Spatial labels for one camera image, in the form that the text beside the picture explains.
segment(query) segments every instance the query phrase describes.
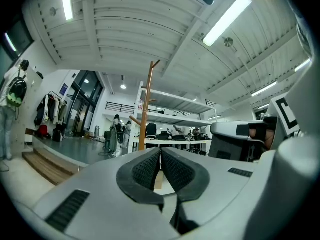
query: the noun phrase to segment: black backpack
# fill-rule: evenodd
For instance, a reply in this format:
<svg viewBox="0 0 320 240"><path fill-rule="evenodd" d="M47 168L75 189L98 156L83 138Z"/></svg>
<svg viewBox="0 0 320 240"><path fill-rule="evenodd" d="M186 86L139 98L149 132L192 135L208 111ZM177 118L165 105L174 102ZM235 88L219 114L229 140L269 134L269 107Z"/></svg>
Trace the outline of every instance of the black backpack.
<svg viewBox="0 0 320 240"><path fill-rule="evenodd" d="M25 82L26 75L20 77L20 72L21 69L19 69L18 76L9 84L6 95L7 103L16 108L19 108L22 105L27 93L27 83Z"/></svg>

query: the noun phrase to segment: hanging clothes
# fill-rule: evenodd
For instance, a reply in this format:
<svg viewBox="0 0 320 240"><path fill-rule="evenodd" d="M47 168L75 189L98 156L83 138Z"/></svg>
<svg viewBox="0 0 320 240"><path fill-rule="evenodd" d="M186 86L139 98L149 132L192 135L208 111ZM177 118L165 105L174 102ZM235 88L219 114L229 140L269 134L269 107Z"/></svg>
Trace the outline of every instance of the hanging clothes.
<svg viewBox="0 0 320 240"><path fill-rule="evenodd" d="M56 101L52 95L44 96L41 103L36 109L37 115L35 117L34 124L36 126L40 126L41 123L46 123L48 119L53 120L55 105Z"/></svg>
<svg viewBox="0 0 320 240"><path fill-rule="evenodd" d="M53 96L54 100L55 100L55 106L54 106L54 114L53 114L53 124L56 125L58 123L59 120L59 107L60 107L60 100L54 95Z"/></svg>
<svg viewBox="0 0 320 240"><path fill-rule="evenodd" d="M61 108L59 109L59 124L63 124L65 121L65 116L67 114L67 102L63 101L61 102Z"/></svg>

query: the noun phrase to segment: wooden step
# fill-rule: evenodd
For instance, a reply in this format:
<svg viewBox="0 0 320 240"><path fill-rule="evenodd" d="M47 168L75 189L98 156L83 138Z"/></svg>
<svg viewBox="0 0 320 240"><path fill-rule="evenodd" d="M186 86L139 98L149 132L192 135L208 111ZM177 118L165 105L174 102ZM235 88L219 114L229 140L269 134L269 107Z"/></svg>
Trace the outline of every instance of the wooden step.
<svg viewBox="0 0 320 240"><path fill-rule="evenodd" d="M79 167L74 163L68 162L52 154L44 148L34 148L33 152L37 154L41 159L45 160L47 163L56 167L56 169L58 169L59 171L62 171L70 176L77 174L79 171L83 169L83 167Z"/></svg>
<svg viewBox="0 0 320 240"><path fill-rule="evenodd" d="M51 163L42 159L39 155L34 152L23 152L22 157L26 162L35 169L42 177L48 180L53 185L57 186L64 181L68 180L71 175L58 170Z"/></svg>

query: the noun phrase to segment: wooden coat rack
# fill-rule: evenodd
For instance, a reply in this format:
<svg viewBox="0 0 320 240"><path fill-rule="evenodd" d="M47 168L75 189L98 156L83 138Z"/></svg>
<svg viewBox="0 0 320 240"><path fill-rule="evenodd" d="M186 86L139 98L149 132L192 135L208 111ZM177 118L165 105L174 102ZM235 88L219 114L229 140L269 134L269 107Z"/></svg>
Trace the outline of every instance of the wooden coat rack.
<svg viewBox="0 0 320 240"><path fill-rule="evenodd" d="M140 126L140 139L139 139L139 148L138 148L139 151L145 149L145 138L146 138L146 127L147 127L146 124L147 124L147 119L148 119L149 102L156 101L155 99L150 100L150 90L151 90L151 80L152 80L154 68L159 64L159 62L160 62L160 60L158 60L155 64L153 61L151 61L151 63L150 63L148 81L147 81L146 87L145 87L145 98L144 98L141 122L139 122L132 115L130 116L130 119Z"/></svg>

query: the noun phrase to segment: ceiling light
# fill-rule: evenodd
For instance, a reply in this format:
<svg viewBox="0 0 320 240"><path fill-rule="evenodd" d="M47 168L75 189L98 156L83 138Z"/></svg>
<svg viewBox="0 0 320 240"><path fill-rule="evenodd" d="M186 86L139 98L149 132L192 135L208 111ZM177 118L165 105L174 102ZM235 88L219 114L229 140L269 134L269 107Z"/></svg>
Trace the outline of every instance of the ceiling light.
<svg viewBox="0 0 320 240"><path fill-rule="evenodd" d="M294 72L297 72L298 70L302 69L305 65L307 65L311 60L308 58L305 62L303 62L301 65L297 66L294 70Z"/></svg>
<svg viewBox="0 0 320 240"><path fill-rule="evenodd" d="M209 120L220 118L220 117L222 117L222 115L218 115L217 117L211 117L211 118L209 118Z"/></svg>
<svg viewBox="0 0 320 240"><path fill-rule="evenodd" d="M254 97L254 96L256 96L256 95L258 95L258 94L260 94L260 93L262 93L262 92L264 92L264 91L268 90L269 88L274 87L276 84L277 84L277 82L274 82L274 83L272 83L272 84L268 85L267 87L264 87L263 89L258 90L257 92L255 92L255 93L251 94L251 96L252 96L252 97Z"/></svg>
<svg viewBox="0 0 320 240"><path fill-rule="evenodd" d="M62 0L62 3L63 3L65 19L67 21L73 19L74 15L73 15L73 12L72 12L71 0Z"/></svg>
<svg viewBox="0 0 320 240"><path fill-rule="evenodd" d="M217 24L215 24L213 29L211 29L209 34L206 35L206 37L203 39L203 43L211 47L251 3L252 0L236 0L217 22Z"/></svg>
<svg viewBox="0 0 320 240"><path fill-rule="evenodd" d="M258 110L264 109L264 108L266 108L266 107L268 107L268 106L269 106L269 104L264 105L264 106L261 106L261 107L258 108Z"/></svg>
<svg viewBox="0 0 320 240"><path fill-rule="evenodd" d="M14 46L14 44L11 42L11 39L10 39L10 37L8 36L8 34L7 34L7 33L5 33L4 35L5 35L6 40L8 41L8 43L9 43L9 45L10 45L11 49L12 49L14 52L16 52L16 51L17 51L17 49L16 49L16 47Z"/></svg>

